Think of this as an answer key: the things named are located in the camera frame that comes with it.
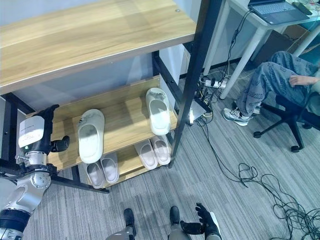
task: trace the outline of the white slipper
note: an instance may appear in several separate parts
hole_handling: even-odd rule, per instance
[[[106,184],[106,179],[100,161],[87,164],[85,171],[95,189],[103,188]]]
[[[79,155],[86,164],[98,161],[104,149],[105,116],[97,109],[86,111],[77,125]]]
[[[154,136],[150,139],[158,163],[167,165],[171,160],[171,151],[166,136]]]
[[[160,88],[150,88],[145,95],[150,116],[151,131],[163,136],[170,131],[169,100],[167,94]]]
[[[149,139],[139,142],[134,145],[142,164],[148,170],[155,169],[158,165],[157,157],[151,146]]]
[[[118,158],[116,152],[105,154],[100,159],[105,180],[114,184],[119,180]]]

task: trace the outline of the office chair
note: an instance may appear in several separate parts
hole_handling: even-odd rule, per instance
[[[304,146],[303,140],[301,138],[300,131],[297,126],[297,122],[304,123],[303,127],[305,129],[310,129],[310,128],[314,127],[315,129],[320,131],[320,116],[318,116],[312,112],[309,112],[306,109],[310,99],[318,94],[319,94],[318,92],[313,92],[312,94],[310,94],[303,107],[292,103],[291,101],[287,100],[286,98],[284,98],[281,95],[277,95],[275,97],[276,103],[283,106],[285,108],[285,110],[281,110],[279,108],[262,103],[261,106],[263,108],[280,116],[281,120],[276,122],[272,126],[268,127],[264,131],[254,132],[253,137],[258,139],[263,134],[265,134],[269,130],[273,129],[274,127],[276,127],[282,123],[287,123],[289,125],[297,143],[298,143],[298,146],[291,147],[291,152],[298,153],[305,146]]]

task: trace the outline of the chair base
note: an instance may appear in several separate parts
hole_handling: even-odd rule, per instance
[[[302,150],[305,146],[304,146],[304,143],[303,143],[303,140],[302,140],[302,137],[300,135],[300,131],[298,129],[298,125],[297,125],[297,119],[298,119],[298,115],[293,113],[291,110],[281,110],[279,108],[276,108],[276,107],[273,107],[273,106],[270,106],[270,105],[267,105],[267,104],[264,104],[262,103],[261,106],[278,115],[279,117],[281,117],[281,120],[276,122],[275,124],[273,124],[272,126],[268,127],[267,129],[263,130],[263,131],[255,131],[253,133],[253,137],[256,138],[256,139],[259,139],[261,138],[261,136],[263,134],[265,134],[266,132],[270,131],[271,129],[275,128],[276,126],[280,125],[280,124],[283,124],[283,123],[286,123],[288,124],[288,126],[290,127],[293,135],[294,135],[294,138],[295,140],[297,141],[298,143],[298,146],[292,146],[291,147],[291,152],[292,153],[298,153],[300,150]],[[306,129],[309,129],[311,126],[308,125],[308,124],[305,124],[303,126],[304,128]]]

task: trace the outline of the metal shelf frame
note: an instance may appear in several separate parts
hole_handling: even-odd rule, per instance
[[[185,43],[184,46],[190,52],[190,62],[188,65],[185,86],[181,91],[168,71],[166,65],[159,56],[159,51],[152,53],[152,68],[153,75],[160,74],[169,90],[175,98],[176,112],[178,120],[174,135],[171,132],[167,134],[167,138],[172,145],[171,162],[168,167],[171,168],[175,162],[178,146],[181,141],[184,127],[188,120],[188,115],[192,100],[194,99],[197,90],[197,81],[203,70],[204,62],[207,56],[207,51],[211,42],[213,31],[215,29],[218,14],[221,8],[222,0],[202,0],[196,25],[194,40]],[[16,163],[16,144],[17,144],[17,115],[18,110],[25,114],[35,112],[30,106],[16,97],[13,93],[7,93],[1,96],[5,99],[4,124],[2,133],[2,151],[0,158],[0,174],[20,173],[20,166]],[[51,182],[66,187],[82,189],[92,192],[107,194],[108,189],[95,189],[91,185],[84,184],[80,180],[78,166],[71,167],[72,179],[53,175]]]

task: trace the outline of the desk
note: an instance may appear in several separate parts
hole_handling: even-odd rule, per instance
[[[204,71],[203,71],[204,76],[208,75],[208,72],[210,70],[210,66],[211,66],[213,58],[216,54],[221,35],[222,35],[223,30],[226,26],[226,22],[227,22],[227,19],[229,16],[230,9],[234,9],[236,12],[238,12],[240,15],[243,16],[247,11],[249,11],[248,0],[225,0],[224,6],[221,8],[220,21],[217,24],[217,29],[211,39],[211,45],[208,50],[207,61],[206,61],[206,65],[204,66]],[[267,22],[265,22],[263,19],[261,19],[259,16],[257,16],[254,13],[249,14],[249,16],[246,19],[256,27],[256,31],[255,31],[251,41],[248,43],[245,51],[243,52],[241,60],[239,61],[238,65],[236,66],[236,68],[235,68],[232,76],[230,77],[225,89],[222,91],[222,94],[220,96],[221,99],[226,98],[230,89],[235,84],[236,80],[238,79],[238,77],[241,74],[242,70],[244,69],[245,65],[249,61],[249,59],[252,56],[252,54],[254,53],[256,47],[258,46],[260,41],[263,39],[263,37],[265,36],[265,34],[267,33],[268,30],[273,30],[276,28],[283,28],[283,27],[287,27],[287,26],[295,25],[295,24],[313,22],[316,20],[320,20],[320,17],[319,17],[319,14],[316,10],[312,10],[312,15],[309,16],[309,19],[301,20],[301,21],[287,22],[287,23],[277,24],[277,25],[268,24]],[[311,34],[301,43],[299,48],[294,52],[294,55],[299,56],[302,53],[302,51],[311,43],[311,41],[319,33],[320,33],[320,25],[318,27],[316,27],[311,32]]]

